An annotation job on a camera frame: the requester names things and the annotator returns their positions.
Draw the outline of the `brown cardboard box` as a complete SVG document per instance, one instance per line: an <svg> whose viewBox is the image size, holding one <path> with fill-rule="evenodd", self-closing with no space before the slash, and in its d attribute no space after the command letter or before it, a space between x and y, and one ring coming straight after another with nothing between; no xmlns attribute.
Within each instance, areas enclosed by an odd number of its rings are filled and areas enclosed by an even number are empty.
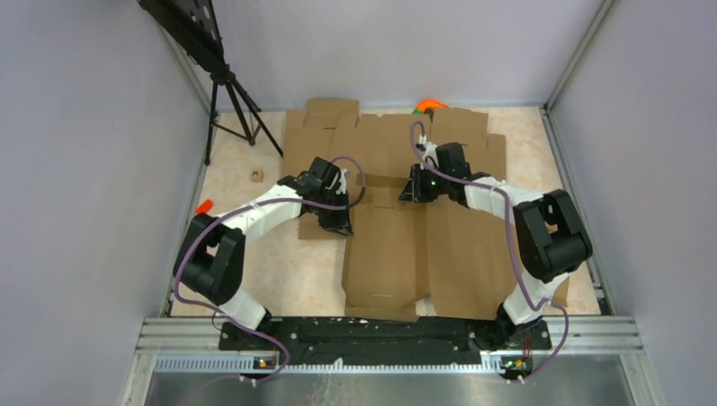
<svg viewBox="0 0 717 406"><path fill-rule="evenodd" d="M352 209L342 287L350 316L492 320L516 278L504 222L446 196L403 203L407 181L370 175Z"/></svg>

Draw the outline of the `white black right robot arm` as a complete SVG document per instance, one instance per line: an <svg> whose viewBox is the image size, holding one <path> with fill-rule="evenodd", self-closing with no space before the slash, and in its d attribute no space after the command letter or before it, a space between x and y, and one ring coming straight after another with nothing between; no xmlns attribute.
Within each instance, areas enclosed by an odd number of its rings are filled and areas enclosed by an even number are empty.
<svg viewBox="0 0 717 406"><path fill-rule="evenodd" d="M486 347L519 348L554 304L556 290L593 254L572 197L563 189L534 192L488 173L473 172L462 145L437 145L420 137L401 201L428 203L441 195L504 222L517 283L495 319L480 333Z"/></svg>

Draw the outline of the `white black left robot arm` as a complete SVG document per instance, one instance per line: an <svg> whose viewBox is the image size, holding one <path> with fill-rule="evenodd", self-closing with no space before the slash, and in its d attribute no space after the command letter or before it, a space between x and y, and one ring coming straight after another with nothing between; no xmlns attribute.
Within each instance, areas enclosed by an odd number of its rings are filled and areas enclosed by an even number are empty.
<svg viewBox="0 0 717 406"><path fill-rule="evenodd" d="M195 215L187 227L172 270L207 305L236 321L239 339L251 349L264 348L271 327L268 311L242 286L245 251L273 228L306 214L330 233L349 236L349 171L316 157L309 169L280 178L263 195L219 216Z"/></svg>

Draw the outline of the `flat cardboard sheet pile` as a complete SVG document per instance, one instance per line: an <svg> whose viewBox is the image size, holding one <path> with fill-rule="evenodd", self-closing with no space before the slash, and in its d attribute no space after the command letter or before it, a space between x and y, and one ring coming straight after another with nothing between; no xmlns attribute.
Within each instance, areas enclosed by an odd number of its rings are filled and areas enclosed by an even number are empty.
<svg viewBox="0 0 717 406"><path fill-rule="evenodd" d="M359 113L356 101L312 99L304 111L287 113L282 172L296 174L320 156L350 156L364 169L369 186L351 211L356 238L388 236L390 242L428 239L457 244L463 239L505 240L503 220L466 209L447 197L427 205L403 204L397 197L416 162L409 131L424 124L430 141L463 145L472 172L506 176L506 139L489 130L489 116L462 108L438 108L425 114Z"/></svg>

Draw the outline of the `orange green toy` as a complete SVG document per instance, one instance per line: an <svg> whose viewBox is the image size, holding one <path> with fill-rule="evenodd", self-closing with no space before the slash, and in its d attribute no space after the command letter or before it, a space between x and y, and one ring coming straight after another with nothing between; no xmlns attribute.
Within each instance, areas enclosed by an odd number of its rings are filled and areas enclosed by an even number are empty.
<svg viewBox="0 0 717 406"><path fill-rule="evenodd" d="M436 108L450 108L450 106L442 101L437 101L435 99L423 99L414 108L413 114L424 114L427 111L433 111Z"/></svg>

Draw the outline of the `small wooden letter cube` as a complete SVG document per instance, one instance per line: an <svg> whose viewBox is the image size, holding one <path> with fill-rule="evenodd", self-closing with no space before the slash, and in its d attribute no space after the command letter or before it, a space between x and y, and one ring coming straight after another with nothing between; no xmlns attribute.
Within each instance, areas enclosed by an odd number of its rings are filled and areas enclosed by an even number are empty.
<svg viewBox="0 0 717 406"><path fill-rule="evenodd" d="M264 172L260 169L252 170L251 174L249 175L249 180L252 183L263 183L264 182Z"/></svg>

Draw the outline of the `small orange block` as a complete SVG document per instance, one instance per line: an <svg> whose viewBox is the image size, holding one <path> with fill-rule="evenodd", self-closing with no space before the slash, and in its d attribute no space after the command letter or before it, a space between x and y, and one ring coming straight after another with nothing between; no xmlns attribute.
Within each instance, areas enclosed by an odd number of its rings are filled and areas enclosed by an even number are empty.
<svg viewBox="0 0 717 406"><path fill-rule="evenodd" d="M195 214L209 214L214 206L214 201L211 199L206 199L202 201L195 209Z"/></svg>

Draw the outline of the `black tripod music stand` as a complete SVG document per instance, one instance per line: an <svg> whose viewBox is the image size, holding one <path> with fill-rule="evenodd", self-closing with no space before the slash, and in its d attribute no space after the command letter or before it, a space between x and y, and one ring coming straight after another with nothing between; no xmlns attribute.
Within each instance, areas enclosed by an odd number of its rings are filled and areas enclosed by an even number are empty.
<svg viewBox="0 0 717 406"><path fill-rule="evenodd" d="M254 145L259 132L264 132L282 156L283 150L260 117L262 109L239 83L225 59L221 33L211 0L141 0L139 5L148 12L181 48L190 60L198 64L211 78L210 122L208 125L204 164L211 164L214 129L233 134L249 145ZM219 89L227 91L242 132L238 133L217 123L217 97Z"/></svg>

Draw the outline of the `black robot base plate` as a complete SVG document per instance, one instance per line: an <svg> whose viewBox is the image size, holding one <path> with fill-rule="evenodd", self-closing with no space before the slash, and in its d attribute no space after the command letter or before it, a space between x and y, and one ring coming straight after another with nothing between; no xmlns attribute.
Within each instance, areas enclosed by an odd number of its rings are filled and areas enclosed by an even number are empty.
<svg viewBox="0 0 717 406"><path fill-rule="evenodd" d="M222 351L271 351L290 365L460 365L478 364L484 351L549 350L547 325L500 331L493 321L422 316L416 321L353 317L273 317L258 334L222 324Z"/></svg>

